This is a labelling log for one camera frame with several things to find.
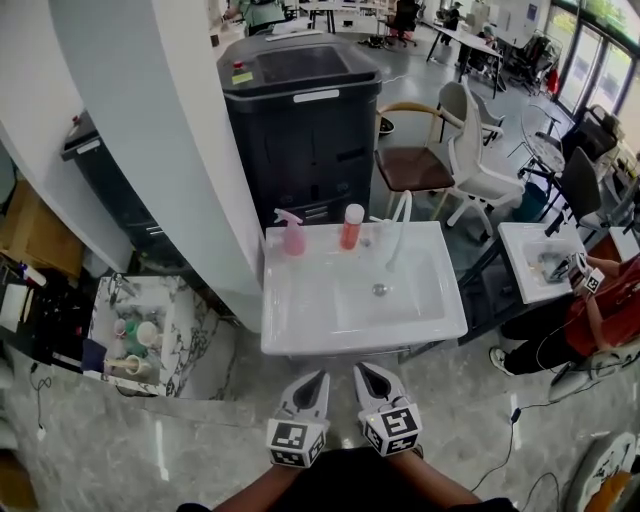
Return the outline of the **person's black clothing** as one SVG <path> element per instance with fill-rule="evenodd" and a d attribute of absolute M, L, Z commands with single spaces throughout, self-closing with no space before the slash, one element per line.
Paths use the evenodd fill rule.
<path fill-rule="evenodd" d="M 268 512 L 520 512 L 506 497 L 444 510 L 425 499 L 374 449 L 332 450 L 301 469 Z M 183 503 L 175 512 L 213 512 Z"/>

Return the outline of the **brown wooden chair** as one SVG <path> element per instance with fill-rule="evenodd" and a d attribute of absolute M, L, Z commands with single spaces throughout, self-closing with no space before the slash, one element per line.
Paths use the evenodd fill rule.
<path fill-rule="evenodd" d="M 431 116 L 431 128 L 422 146 L 392 146 L 376 149 L 377 168 L 389 190 L 385 214 L 391 213 L 396 197 L 408 190 L 411 193 L 436 193 L 454 185 L 452 172 L 428 148 L 437 121 L 444 126 L 445 118 L 439 109 L 416 102 L 397 102 L 377 110 L 378 133 L 382 134 L 385 114 L 394 112 L 420 113 Z"/>

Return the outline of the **white faucet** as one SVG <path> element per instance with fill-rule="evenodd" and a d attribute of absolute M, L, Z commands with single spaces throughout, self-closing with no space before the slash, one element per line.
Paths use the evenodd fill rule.
<path fill-rule="evenodd" d="M 400 199 L 391 218 L 378 218 L 373 215 L 369 216 L 369 220 L 374 223 L 382 224 L 387 227 L 394 227 L 399 225 L 398 239 L 391 257 L 385 265 L 388 272 L 393 273 L 395 271 L 396 263 L 399 259 L 400 252 L 404 244 L 404 235 L 406 225 L 410 222 L 411 212 L 413 207 L 413 193 L 410 190 L 404 190 L 401 193 Z"/>

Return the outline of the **black side table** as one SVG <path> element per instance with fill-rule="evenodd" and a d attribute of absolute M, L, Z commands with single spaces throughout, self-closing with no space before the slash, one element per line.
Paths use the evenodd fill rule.
<path fill-rule="evenodd" d="M 79 373 L 98 281 L 85 270 L 78 280 L 55 269 L 40 274 L 43 286 L 0 254 L 0 348 Z"/>

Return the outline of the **long white desk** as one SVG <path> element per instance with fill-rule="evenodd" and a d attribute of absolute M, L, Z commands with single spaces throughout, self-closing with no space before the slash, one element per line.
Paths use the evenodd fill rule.
<path fill-rule="evenodd" d="M 462 79 L 466 74 L 467 67 L 468 67 L 468 59 L 472 51 L 478 51 L 489 57 L 492 57 L 493 64 L 494 64 L 492 98 L 495 98 L 497 89 L 498 89 L 498 81 L 499 81 L 499 76 L 501 71 L 501 65 L 503 62 L 503 56 L 498 51 L 492 49 L 488 44 L 486 44 L 482 38 L 471 35 L 465 31 L 452 31 L 449 29 L 445 29 L 439 25 L 429 25 L 429 28 L 436 32 L 436 37 L 426 57 L 426 63 L 431 62 L 434 50 L 443 35 L 449 37 L 451 40 L 457 41 L 462 47 L 465 47 L 468 50 L 468 54 L 465 56 L 465 59 L 460 64 L 460 67 L 458 70 L 458 77 L 457 77 L 458 83 L 462 81 Z"/>

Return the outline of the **black frame washbasin stand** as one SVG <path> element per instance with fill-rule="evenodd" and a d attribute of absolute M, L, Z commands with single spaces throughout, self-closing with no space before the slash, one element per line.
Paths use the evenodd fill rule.
<path fill-rule="evenodd" d="M 563 225 L 547 236 L 543 224 L 503 222 L 498 238 L 458 280 L 468 331 L 466 345 L 506 321 L 572 293 L 567 279 L 544 279 L 543 253 L 564 258 L 584 250 L 578 229 Z"/>

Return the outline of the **pink spray bottle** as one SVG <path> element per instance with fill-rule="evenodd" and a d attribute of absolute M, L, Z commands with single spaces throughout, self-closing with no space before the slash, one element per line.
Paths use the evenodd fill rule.
<path fill-rule="evenodd" d="M 302 227 L 302 219 L 295 214 L 276 208 L 275 222 L 285 222 L 286 227 L 282 232 L 284 252 L 289 256 L 302 256 L 306 249 L 305 232 Z"/>

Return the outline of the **marble-pattern box with items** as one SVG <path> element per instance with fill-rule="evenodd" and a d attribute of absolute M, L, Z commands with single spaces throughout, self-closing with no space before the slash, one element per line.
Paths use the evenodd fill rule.
<path fill-rule="evenodd" d="M 225 399 L 235 363 L 235 329 L 181 277 L 123 277 L 129 293 L 121 290 L 113 307 L 110 277 L 100 279 L 83 342 L 82 374 L 136 394 Z M 137 351 L 128 353 L 123 338 L 129 319 L 138 325 L 153 322 L 159 331 L 157 344 L 150 348 L 139 344 Z M 129 375 L 124 368 L 129 355 L 145 358 L 151 371 Z"/>

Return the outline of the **beige shell chair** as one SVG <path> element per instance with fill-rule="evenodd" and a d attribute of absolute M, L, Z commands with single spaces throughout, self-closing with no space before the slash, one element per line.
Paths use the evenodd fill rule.
<path fill-rule="evenodd" d="M 482 97 L 477 93 L 471 92 L 478 109 L 482 123 L 483 144 L 488 146 L 491 142 L 501 138 L 504 135 L 502 124 L 503 116 L 495 116 L 492 114 Z M 444 136 L 444 127 L 448 123 L 456 129 L 462 130 L 466 120 L 466 95 L 464 87 L 457 82 L 448 82 L 439 91 L 438 110 L 440 111 L 443 121 L 440 132 L 440 139 Z"/>

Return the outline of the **grey padded chair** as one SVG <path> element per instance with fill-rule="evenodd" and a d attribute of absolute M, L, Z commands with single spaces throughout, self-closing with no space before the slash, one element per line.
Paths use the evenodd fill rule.
<path fill-rule="evenodd" d="M 596 215 L 602 206 L 596 171 L 592 161 L 580 147 L 573 151 L 559 177 L 537 169 L 525 168 L 524 171 L 545 178 L 557 190 L 555 198 L 539 216 L 539 221 L 547 215 L 557 199 L 563 197 L 565 209 L 571 210 L 578 226 L 592 231 L 609 227 L 607 221 L 600 220 Z"/>

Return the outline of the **person's left forearm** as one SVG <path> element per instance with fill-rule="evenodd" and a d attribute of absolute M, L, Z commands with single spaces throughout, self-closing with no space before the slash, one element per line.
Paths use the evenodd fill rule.
<path fill-rule="evenodd" d="M 273 465 L 249 486 L 216 506 L 213 512 L 268 512 L 300 473 L 300 468 Z"/>

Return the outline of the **orange bottle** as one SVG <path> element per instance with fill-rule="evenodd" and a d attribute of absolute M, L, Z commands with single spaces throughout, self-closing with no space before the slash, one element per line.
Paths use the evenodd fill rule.
<path fill-rule="evenodd" d="M 347 206 L 340 238 L 340 246 L 342 249 L 352 250 L 355 248 L 364 215 L 365 210 L 362 205 L 352 203 Z"/>

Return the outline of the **white office chair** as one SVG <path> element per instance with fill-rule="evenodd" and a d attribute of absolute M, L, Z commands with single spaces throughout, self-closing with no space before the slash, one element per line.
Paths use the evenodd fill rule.
<path fill-rule="evenodd" d="M 498 172 L 482 163 L 484 145 L 479 106 L 466 77 L 461 80 L 461 85 L 466 100 L 466 118 L 461 131 L 448 141 L 454 185 L 447 190 L 461 204 L 447 219 L 446 225 L 453 227 L 467 210 L 473 209 L 484 226 L 479 239 L 486 242 L 493 237 L 489 212 L 505 206 L 519 206 L 525 185 L 512 173 Z"/>

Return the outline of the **small black machine cabinet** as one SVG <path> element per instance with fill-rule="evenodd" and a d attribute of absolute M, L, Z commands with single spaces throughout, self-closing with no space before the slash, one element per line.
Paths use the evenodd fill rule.
<path fill-rule="evenodd" d="M 124 176 L 87 111 L 73 118 L 61 157 L 75 162 L 142 262 L 162 273 L 189 268 Z"/>

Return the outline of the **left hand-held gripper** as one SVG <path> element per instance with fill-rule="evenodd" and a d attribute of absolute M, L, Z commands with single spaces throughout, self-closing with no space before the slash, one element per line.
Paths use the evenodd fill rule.
<path fill-rule="evenodd" d="M 273 465 L 308 469 L 326 446 L 326 419 L 330 375 L 325 370 L 308 373 L 283 391 L 280 409 L 292 419 L 271 418 L 266 449 Z"/>

